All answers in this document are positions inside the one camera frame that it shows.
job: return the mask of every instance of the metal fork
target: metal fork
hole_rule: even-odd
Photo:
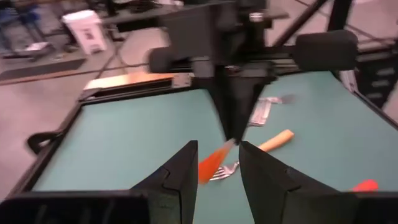
[[[239,161],[236,161],[233,164],[220,166],[210,180],[225,179],[225,178],[231,176],[233,173],[235,173],[235,171],[238,167],[239,167]]]

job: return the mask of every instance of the cable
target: cable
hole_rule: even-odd
[[[308,3],[303,2],[301,0],[294,0],[294,1],[300,3],[300,4],[304,5],[304,6],[310,7],[310,5]],[[319,10],[318,13],[323,15],[323,16],[325,16],[325,17],[327,17],[327,18],[330,18],[330,15],[328,15],[327,13],[325,13],[325,12],[323,12],[321,10]],[[361,34],[361,35],[363,35],[363,36],[365,36],[365,37],[367,37],[369,39],[372,39],[372,40],[374,40],[376,42],[379,42],[382,45],[390,46],[390,44],[385,43],[383,39],[377,38],[377,37],[373,36],[372,34],[369,34],[369,33],[365,32],[365,31],[363,31],[363,30],[361,30],[361,29],[359,29],[359,28],[357,28],[355,26],[352,26],[352,25],[346,23],[346,27],[350,28],[352,31],[357,32],[357,33],[359,33],[359,34]]]
[[[112,35],[110,34],[109,30],[107,30],[107,31],[108,31],[108,32],[106,32],[106,33],[107,33],[107,36],[108,36],[109,39],[112,41],[113,37],[112,37]],[[113,45],[114,45],[114,52],[113,52],[112,56],[110,56],[110,58],[105,62],[105,64],[102,66],[102,68],[99,70],[97,76],[95,76],[95,79],[99,78],[99,77],[102,75],[102,73],[105,72],[106,67],[113,61],[113,59],[114,59],[115,57],[118,57],[119,59],[121,59],[121,56],[120,56],[120,54],[119,54],[119,51],[120,51],[120,49],[123,47],[123,45],[128,41],[128,39],[130,38],[131,34],[132,34],[132,31],[128,32],[128,33],[127,33],[127,36],[124,38],[123,42],[121,42],[121,44],[119,44],[119,45],[117,45],[117,43],[115,43],[115,42],[112,41],[112,43],[113,43]],[[123,70],[124,73],[128,73],[128,71],[126,70],[126,67],[127,67],[126,64],[125,64],[125,66],[122,66],[122,67],[121,67],[121,69]]]
[[[155,2],[155,5],[157,6],[157,8],[162,8],[162,7],[163,7],[162,4],[159,4],[159,3],[156,3],[156,2]],[[130,31],[130,32],[128,33],[128,35],[127,35],[127,37],[124,39],[123,43],[122,43],[117,49],[115,49],[115,53],[114,53],[113,56],[117,57],[117,58],[119,59],[119,61],[120,61],[123,65],[127,66],[128,68],[135,68],[135,67],[137,67],[137,65],[146,65],[146,63],[145,63],[145,64],[144,64],[144,63],[141,63],[141,64],[130,65],[130,64],[128,64],[128,63],[123,59],[123,57],[121,56],[121,54],[118,54],[119,51],[121,50],[121,48],[123,47],[123,45],[128,41],[128,38],[130,38],[131,32],[132,32],[132,31]]]
[[[122,66],[122,67],[116,67],[116,68],[105,68],[105,69],[102,69],[102,70],[100,70],[100,71],[90,71],[90,72],[83,72],[83,73],[76,73],[76,74],[74,74],[74,75],[81,75],[81,74],[86,74],[86,73],[95,73],[95,72],[98,72],[98,74],[94,77],[94,79],[98,79],[98,78],[100,78],[101,77],[101,75],[102,75],[102,73],[103,72],[107,72],[107,71],[113,71],[113,70],[118,70],[118,69],[126,69],[126,68],[138,68],[138,67],[143,67],[143,66],[146,66],[146,65],[148,65],[148,63],[137,63],[137,64],[134,64],[134,65],[130,65],[130,66]]]

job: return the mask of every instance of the gray floor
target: gray floor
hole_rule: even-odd
[[[272,1],[273,5],[280,5],[287,10],[291,18],[277,21],[274,29],[267,32],[270,42],[273,42],[283,30],[296,18],[306,6],[295,0]],[[390,37],[398,34],[396,20],[398,14],[398,1],[376,0],[357,4],[353,9],[349,23],[366,31],[375,37]],[[326,5],[322,12],[317,14],[300,31],[300,33],[321,32],[325,30],[330,5]],[[160,47],[167,43],[165,35],[158,29],[135,31],[121,50],[123,59],[128,64],[142,63],[146,59],[148,49]],[[361,40],[367,37],[359,35]],[[101,68],[112,54],[113,48],[108,44],[106,52],[88,57],[88,63],[80,71],[97,70]],[[82,57],[83,54],[73,54],[69,58]],[[114,60],[109,67],[118,67],[121,62]],[[27,66],[23,61],[1,61],[0,70]],[[129,69],[129,72],[144,68]],[[119,75],[122,70],[105,72],[103,77]],[[94,78],[96,73],[77,75],[72,77],[42,80],[37,82],[20,83],[15,85],[0,86],[0,198],[3,198],[18,178],[32,163],[35,157],[27,150],[25,140],[39,131],[53,130],[58,127],[65,115],[73,106],[77,96],[86,83]],[[398,120],[398,94],[393,94],[385,111]]]

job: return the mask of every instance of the orange brush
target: orange brush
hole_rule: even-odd
[[[377,190],[379,190],[379,184],[375,180],[365,180],[353,188],[353,191],[355,192],[369,192]]]
[[[218,170],[218,167],[223,163],[225,157],[234,146],[234,142],[235,139],[228,140],[221,148],[217,149],[212,155],[199,163],[199,184],[207,184],[207,182],[209,182],[213,177],[213,174]]]

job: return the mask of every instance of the orange handle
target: orange handle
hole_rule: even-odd
[[[272,139],[262,143],[259,146],[259,149],[263,150],[264,152],[269,152],[277,147],[287,143],[294,137],[294,133],[291,130],[286,129],[282,131],[277,136],[273,137]]]

